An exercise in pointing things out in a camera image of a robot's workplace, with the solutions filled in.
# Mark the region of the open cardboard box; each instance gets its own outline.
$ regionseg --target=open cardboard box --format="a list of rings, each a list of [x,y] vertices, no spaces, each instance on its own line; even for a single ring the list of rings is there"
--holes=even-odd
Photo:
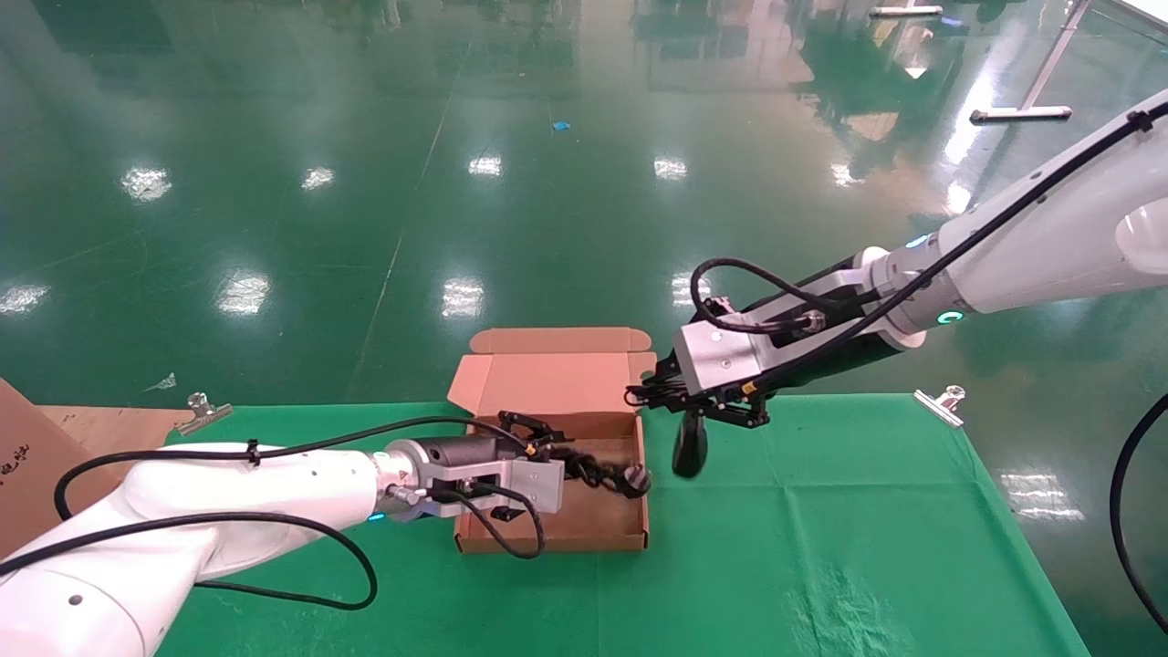
[[[491,328],[471,339],[447,399],[498,424],[500,410],[543,420],[573,449],[599,461],[645,463],[641,420],[625,386],[652,371],[648,334],[634,328]],[[648,547],[646,498],[625,499],[579,480],[564,483],[559,513],[541,513],[548,552],[639,551]],[[516,548],[535,548],[530,519],[495,526]],[[459,552],[502,552],[471,514],[454,524]]]

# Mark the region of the cardboard box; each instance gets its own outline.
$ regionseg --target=cardboard box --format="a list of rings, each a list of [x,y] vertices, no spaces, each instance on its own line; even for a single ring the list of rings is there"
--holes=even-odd
[[[53,507],[53,489],[61,475],[91,457],[0,379],[0,558],[61,523]],[[110,472],[85,472],[69,486],[69,507],[81,511],[117,485]]]
[[[500,410],[548,422],[571,447],[600,461],[645,463],[645,438],[625,386],[656,364],[648,334],[633,328],[492,328],[471,339],[447,399],[479,420]],[[579,480],[564,483],[559,513],[542,513],[548,552],[639,551],[648,547],[647,497],[625,499]],[[495,521],[519,549],[535,548],[531,521]],[[502,552],[470,514],[454,524],[459,552]]]

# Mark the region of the metal stand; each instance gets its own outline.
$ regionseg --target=metal stand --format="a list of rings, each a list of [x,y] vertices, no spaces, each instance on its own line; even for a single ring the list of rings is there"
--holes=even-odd
[[[1066,120],[1071,118],[1071,109],[1066,105],[1047,105],[1047,106],[1035,106],[1035,102],[1038,101],[1038,95],[1042,94],[1042,88],[1047,85],[1047,81],[1050,78],[1050,74],[1055,71],[1055,67],[1058,65],[1058,60],[1063,57],[1063,53],[1066,51],[1066,44],[1071,42],[1071,37],[1075,36],[1075,30],[1079,28],[1079,20],[1083,14],[1087,13],[1087,7],[1091,5],[1091,0],[1079,0],[1075,9],[1071,11],[1071,15],[1066,18],[1066,22],[1063,23],[1063,29],[1058,33],[1058,39],[1055,40],[1055,46],[1047,54],[1047,60],[1042,63],[1042,68],[1038,69],[1038,75],[1035,76],[1034,82],[1030,83],[1030,89],[1026,92],[1026,98],[1022,99],[1022,104],[1017,108],[992,108],[988,110],[974,110],[969,115],[969,122],[974,124],[983,123],[1004,123],[1011,120]]]
[[[941,7],[939,5],[923,5],[920,7],[874,7],[868,12],[868,16],[872,19],[916,19],[922,16],[939,16],[941,15]]]

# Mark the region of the black handle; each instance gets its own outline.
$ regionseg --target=black handle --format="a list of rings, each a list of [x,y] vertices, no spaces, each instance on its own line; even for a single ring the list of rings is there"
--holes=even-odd
[[[677,442],[673,445],[673,473],[693,479],[705,465],[705,419],[694,410],[687,410],[677,430]]]

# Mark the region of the cardboard sheet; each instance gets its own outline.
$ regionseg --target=cardboard sheet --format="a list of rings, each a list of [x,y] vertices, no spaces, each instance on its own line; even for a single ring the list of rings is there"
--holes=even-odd
[[[193,437],[293,444],[453,410],[236,408]],[[349,535],[380,576],[369,609],[196,589],[159,655],[1087,655],[965,434],[911,395],[788,396],[770,410],[756,431],[711,426],[695,482],[669,472],[677,417],[646,416],[646,552],[467,559],[449,521],[368,523]],[[364,595],[328,541],[232,580]]]
[[[90,458],[85,448],[0,379],[0,559],[61,523],[53,505],[57,479]],[[107,470],[90,470],[69,487],[67,500],[81,511],[117,484]]]

